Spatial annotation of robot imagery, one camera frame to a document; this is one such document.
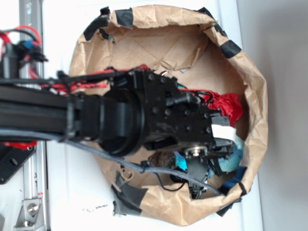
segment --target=blue object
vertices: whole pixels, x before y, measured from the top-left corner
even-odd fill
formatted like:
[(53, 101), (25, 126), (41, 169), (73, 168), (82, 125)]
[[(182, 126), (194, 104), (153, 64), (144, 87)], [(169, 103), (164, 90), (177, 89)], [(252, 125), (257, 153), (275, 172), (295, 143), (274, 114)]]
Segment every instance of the blue object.
[(175, 155), (175, 166), (186, 171), (187, 170), (186, 159), (179, 152), (173, 152), (173, 153)]
[(28, 40), (28, 41), (24, 41), (23, 45), (28, 49), (32, 49), (34, 47), (33, 41), (32, 40)]
[(240, 187), (243, 190), (243, 195), (247, 194), (243, 184), (241, 183), (244, 173), (246, 172), (247, 167), (244, 166), (239, 166), (236, 169), (235, 175), (232, 179), (227, 180), (226, 182), (223, 183), (223, 185), (218, 189), (220, 192), (223, 194), (227, 195), (229, 190), (234, 187), (236, 184), (240, 184)]
[[(244, 141), (238, 136), (236, 136), (234, 152), (230, 155), (230, 159), (229, 160), (226, 160), (224, 158), (218, 159), (220, 168), (223, 172), (227, 173), (233, 172), (238, 168), (243, 158), (243, 148), (244, 148)], [(208, 179), (211, 178), (213, 175), (214, 172), (209, 170)]]

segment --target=gray cable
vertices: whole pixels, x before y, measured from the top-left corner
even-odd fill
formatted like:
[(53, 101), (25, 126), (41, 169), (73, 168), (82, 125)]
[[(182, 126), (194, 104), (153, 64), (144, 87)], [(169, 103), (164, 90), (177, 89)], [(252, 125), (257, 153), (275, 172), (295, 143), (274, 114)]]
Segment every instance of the gray cable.
[[(17, 129), (9, 129), (9, 128), (0, 128), (0, 136), (17, 136), (17, 137), (31, 137), (31, 138), (37, 138), (38, 140), (55, 140), (55, 141), (61, 141), (62, 140), (62, 136), (57, 135), (57, 134), (50, 134), (50, 133), (43, 133), (43, 132), (37, 132), (37, 131), (26, 131), (26, 130), (17, 130)], [(203, 183), (202, 181), (196, 180), (192, 177), (190, 177), (189, 175), (180, 172), (180, 171), (176, 171), (176, 170), (172, 170), (169, 168), (162, 168), (162, 167), (141, 167), (137, 164), (128, 162), (126, 160), (124, 160), (123, 158), (120, 157), (116, 157), (116, 156), (111, 156), (109, 155), (107, 152), (104, 152), (102, 150), (98, 150), (96, 148), (84, 145), (82, 143), (79, 142), (75, 142), (75, 141), (71, 141), (71, 140), (65, 140), (64, 143), (67, 143), (69, 145), (72, 145), (74, 147), (80, 148), (82, 150), (85, 150), (87, 152), (93, 153), (99, 157), (102, 157), (106, 160), (110, 160), (110, 161), (114, 161), (114, 162), (118, 162), (121, 165), (128, 167), (134, 171), (143, 173), (143, 172), (148, 172), (148, 173), (163, 173), (163, 174), (170, 174), (170, 175), (174, 175), (176, 177), (179, 178), (183, 178), (185, 180), (188, 180), (194, 184), (197, 184), (199, 186), (202, 187), (206, 187), (210, 190), (212, 190), (216, 195), (220, 195), (220, 192), (213, 187), (212, 185)]]

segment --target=white surface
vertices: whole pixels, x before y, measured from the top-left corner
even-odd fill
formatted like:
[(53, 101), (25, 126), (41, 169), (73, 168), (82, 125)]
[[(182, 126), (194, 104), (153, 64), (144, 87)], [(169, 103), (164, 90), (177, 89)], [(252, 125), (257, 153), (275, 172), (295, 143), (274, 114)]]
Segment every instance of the white surface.
[[(6, 1), (5, 6), (0, 7), (0, 29), (10, 29), (18, 25), (18, 0)], [(17, 33), (11, 33), (10, 38), (13, 42), (16, 42), (19, 40), (19, 35)], [(23, 168), (21, 168), (7, 184), (0, 185), (0, 215), (5, 218), (3, 231), (13, 230), (23, 199), (24, 175)]]
[[(45, 54), (50, 62), (46, 65), (45, 76), (55, 76), (55, 71), (62, 69), (68, 72), (72, 53), (77, 38), (87, 25), (99, 15), (99, 9), (109, 6), (111, 10), (127, 9), (145, 4), (175, 5), (192, 10), (207, 7), (219, 20), (223, 29), (234, 41), (240, 42), (236, 1), (196, 0), (179, 1), (118, 1), (103, 0), (45, 0), (44, 1), (44, 44)], [(166, 222), (134, 217), (113, 216), (113, 198), (103, 175), (91, 154), (57, 143), (48, 143), (48, 170), (51, 210), (51, 229), (60, 230), (103, 230), (108, 227), (119, 230), (132, 227), (144, 230), (151, 227), (160, 230), (182, 229), (215, 229), (229, 231), (261, 231), (262, 219), (258, 192), (255, 180), (251, 192), (243, 202), (235, 204), (233, 209), (221, 218), (212, 214), (188, 227), (176, 227)]]
[(213, 137), (235, 142), (236, 129), (230, 126), (212, 124)]
[(264, 230), (307, 230), (308, 1), (238, 3), (244, 50), (268, 82), (269, 148), (259, 172)]

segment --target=teal object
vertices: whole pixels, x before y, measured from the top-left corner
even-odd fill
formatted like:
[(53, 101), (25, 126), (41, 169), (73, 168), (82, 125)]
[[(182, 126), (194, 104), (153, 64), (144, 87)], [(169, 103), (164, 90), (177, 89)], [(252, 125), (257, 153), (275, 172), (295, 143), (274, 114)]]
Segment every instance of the teal object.
[[(230, 159), (229, 160), (226, 160), (224, 158), (218, 159), (220, 168), (223, 172), (227, 173), (233, 172), (238, 168), (243, 158), (243, 149), (244, 149), (244, 141), (238, 136), (236, 136), (234, 153), (230, 155)], [(208, 178), (211, 178), (213, 175), (214, 173), (211, 170), (209, 170)]]
[(187, 170), (186, 159), (179, 152), (173, 152), (173, 153), (175, 155), (175, 166), (186, 171)]

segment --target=black cable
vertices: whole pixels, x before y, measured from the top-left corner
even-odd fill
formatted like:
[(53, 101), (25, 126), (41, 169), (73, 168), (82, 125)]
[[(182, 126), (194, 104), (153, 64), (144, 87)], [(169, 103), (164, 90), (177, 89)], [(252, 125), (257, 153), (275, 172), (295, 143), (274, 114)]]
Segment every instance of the black cable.
[(180, 190), (181, 188), (183, 188), (183, 186), (184, 186), (184, 184), (185, 184), (185, 182), (184, 182), (184, 183), (183, 183), (179, 188), (177, 188), (177, 189), (167, 189), (167, 188), (164, 187), (163, 182), (162, 182), (162, 179), (160, 178), (160, 176), (159, 176), (158, 174), (155, 174), (155, 175), (157, 175), (158, 181), (159, 181), (160, 185), (162, 186), (162, 188), (163, 188), (164, 190), (169, 191), (169, 192), (176, 192), (176, 191)]
[[(31, 137), (31, 138), (36, 138), (38, 140), (55, 140), (55, 141), (61, 141), (63, 140), (63, 136), (58, 135), (58, 134), (50, 134), (50, 133), (43, 133), (43, 132), (37, 132), (37, 131), (27, 131), (27, 130), (18, 130), (18, 129), (13, 129), (13, 128), (0, 128), (0, 136), (4, 137)], [(112, 156), (108, 154), (107, 152), (104, 152), (102, 150), (98, 150), (93, 147), (89, 147), (85, 144), (71, 141), (71, 140), (64, 140), (65, 143), (72, 145), (74, 147), (80, 148), (82, 150), (85, 150), (89, 153), (95, 154), (99, 157), (102, 157), (106, 160), (114, 161), (117, 162), (125, 167), (128, 167), (132, 170), (135, 170), (137, 172), (151, 172), (151, 173), (163, 173), (163, 174), (169, 174), (169, 175), (174, 175), (179, 178), (183, 178), (185, 180), (190, 181), (191, 183), (195, 183), (201, 187), (206, 187), (210, 190), (212, 190), (216, 195), (220, 195), (221, 193), (212, 185), (206, 184), (200, 180), (196, 180), (195, 178), (190, 177), (188, 174), (183, 173), (181, 171), (177, 170), (171, 170), (169, 168), (162, 168), (162, 167), (146, 167), (143, 168), (142, 166), (139, 166), (135, 163), (131, 163), (126, 161), (123, 158)]]
[(26, 35), (29, 35), (34, 41), (38, 41), (37, 38), (32, 35), (30, 32), (25, 31), (25, 30), (20, 30), (20, 29), (8, 29), (8, 30), (0, 30), (0, 34), (4, 34), (4, 33), (8, 33), (8, 32), (19, 32), (19, 33), (23, 33)]

